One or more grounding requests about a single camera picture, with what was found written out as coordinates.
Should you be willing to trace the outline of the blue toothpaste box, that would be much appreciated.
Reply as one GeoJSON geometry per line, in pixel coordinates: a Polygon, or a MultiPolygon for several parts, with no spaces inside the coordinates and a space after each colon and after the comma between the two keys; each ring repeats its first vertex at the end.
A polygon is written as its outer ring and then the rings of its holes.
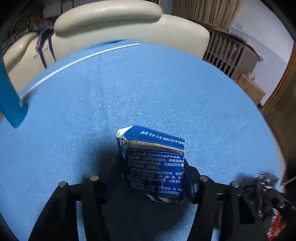
{"type": "Polygon", "coordinates": [[[122,174],[128,184],[157,202],[184,199],[185,141],[143,126],[116,132],[122,174]]]}

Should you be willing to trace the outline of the black plastic bag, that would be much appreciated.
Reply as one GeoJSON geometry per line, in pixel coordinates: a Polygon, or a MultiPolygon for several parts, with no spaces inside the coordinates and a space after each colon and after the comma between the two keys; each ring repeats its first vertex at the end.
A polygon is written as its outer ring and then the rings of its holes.
{"type": "Polygon", "coordinates": [[[267,192],[274,189],[278,182],[278,177],[271,173],[261,172],[255,182],[256,208],[260,218],[273,214],[271,199],[267,192]]]}

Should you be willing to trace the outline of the blue table cloth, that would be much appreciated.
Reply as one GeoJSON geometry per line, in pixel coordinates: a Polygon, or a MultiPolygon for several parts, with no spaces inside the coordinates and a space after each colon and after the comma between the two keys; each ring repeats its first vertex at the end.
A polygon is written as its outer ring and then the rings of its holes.
{"type": "MultiPolygon", "coordinates": [[[[219,69],[181,51],[140,41],[98,44],[57,61],[22,94],[70,62],[134,43],[43,82],[25,98],[18,128],[1,120],[1,214],[17,239],[29,238],[60,181],[102,180],[101,162],[118,154],[115,133],[128,126],[183,138],[188,163],[218,183],[281,175],[253,101],[219,69]]],[[[112,240],[186,240],[196,206],[154,202],[122,182],[103,211],[112,240]]]]}

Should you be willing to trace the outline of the red plastic laundry basket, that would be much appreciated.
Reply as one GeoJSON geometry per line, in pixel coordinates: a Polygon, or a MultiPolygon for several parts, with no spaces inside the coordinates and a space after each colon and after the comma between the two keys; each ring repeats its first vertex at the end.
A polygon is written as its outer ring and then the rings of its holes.
{"type": "Polygon", "coordinates": [[[282,218],[280,212],[275,210],[272,218],[271,226],[267,232],[269,240],[276,240],[280,237],[280,234],[284,231],[287,222],[282,218]]]}

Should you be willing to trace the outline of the brown cardboard box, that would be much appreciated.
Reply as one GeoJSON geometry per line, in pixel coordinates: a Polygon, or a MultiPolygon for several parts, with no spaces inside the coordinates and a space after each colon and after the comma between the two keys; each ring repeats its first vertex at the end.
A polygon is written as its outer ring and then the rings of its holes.
{"type": "Polygon", "coordinates": [[[259,105],[266,95],[266,92],[253,79],[250,79],[245,74],[240,75],[237,84],[256,105],[259,105]]]}

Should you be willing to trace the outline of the blue water bottle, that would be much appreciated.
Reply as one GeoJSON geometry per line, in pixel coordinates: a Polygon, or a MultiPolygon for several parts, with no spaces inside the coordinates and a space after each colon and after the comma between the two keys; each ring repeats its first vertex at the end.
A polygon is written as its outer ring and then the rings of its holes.
{"type": "Polygon", "coordinates": [[[0,69],[1,113],[12,127],[17,128],[25,119],[28,109],[10,81],[2,55],[0,69]]]}

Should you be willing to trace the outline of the wooden baby crib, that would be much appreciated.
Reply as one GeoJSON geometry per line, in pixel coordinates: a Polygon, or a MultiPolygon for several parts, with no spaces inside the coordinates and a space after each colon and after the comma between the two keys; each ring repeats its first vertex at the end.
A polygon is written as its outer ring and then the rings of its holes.
{"type": "Polygon", "coordinates": [[[200,23],[210,33],[203,60],[238,81],[241,74],[250,75],[263,58],[241,37],[227,33],[207,23],[200,23]]]}

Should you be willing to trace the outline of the white thin rod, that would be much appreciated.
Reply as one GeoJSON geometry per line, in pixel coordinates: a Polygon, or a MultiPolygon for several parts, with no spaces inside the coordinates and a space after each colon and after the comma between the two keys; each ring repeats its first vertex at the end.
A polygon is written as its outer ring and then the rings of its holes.
{"type": "Polygon", "coordinates": [[[75,60],[73,62],[70,62],[69,64],[55,70],[54,72],[50,73],[49,75],[45,76],[44,78],[42,78],[40,81],[38,81],[37,83],[35,83],[30,89],[28,89],[22,96],[21,96],[21,100],[25,100],[25,98],[35,89],[37,88],[39,85],[41,85],[43,82],[45,82],[46,80],[48,80],[49,78],[51,78],[52,76],[62,72],[63,70],[75,65],[75,64],[78,64],[80,62],[83,62],[87,59],[90,59],[90,58],[93,58],[95,56],[98,56],[98,55],[101,55],[101,54],[104,54],[104,53],[108,53],[108,52],[112,52],[112,51],[116,51],[116,50],[120,50],[120,49],[124,49],[124,48],[129,48],[129,47],[135,47],[135,46],[139,46],[140,43],[134,43],[134,44],[128,44],[128,45],[123,45],[123,46],[118,46],[118,47],[114,47],[114,48],[110,48],[110,49],[106,49],[106,50],[103,50],[103,51],[99,51],[99,52],[96,52],[96,53],[93,53],[91,55],[88,55],[88,56],[85,56],[83,58],[80,58],[78,60],[75,60]]]}

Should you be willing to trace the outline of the cream leather sofa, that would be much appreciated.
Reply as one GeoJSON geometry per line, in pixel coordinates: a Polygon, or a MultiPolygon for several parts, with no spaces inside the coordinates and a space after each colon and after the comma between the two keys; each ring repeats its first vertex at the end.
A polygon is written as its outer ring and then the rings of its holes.
{"type": "Polygon", "coordinates": [[[98,1],[73,8],[55,21],[40,56],[37,33],[18,39],[3,56],[16,92],[46,67],[100,42],[130,39],[177,49],[203,58],[210,34],[203,26],[163,13],[148,1],[98,1]]]}

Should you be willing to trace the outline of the beige curtain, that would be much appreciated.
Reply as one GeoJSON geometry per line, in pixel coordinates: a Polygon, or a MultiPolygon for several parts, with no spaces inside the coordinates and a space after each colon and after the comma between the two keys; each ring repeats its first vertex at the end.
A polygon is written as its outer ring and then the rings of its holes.
{"type": "Polygon", "coordinates": [[[227,31],[243,4],[242,0],[179,0],[173,1],[171,14],[227,31]]]}

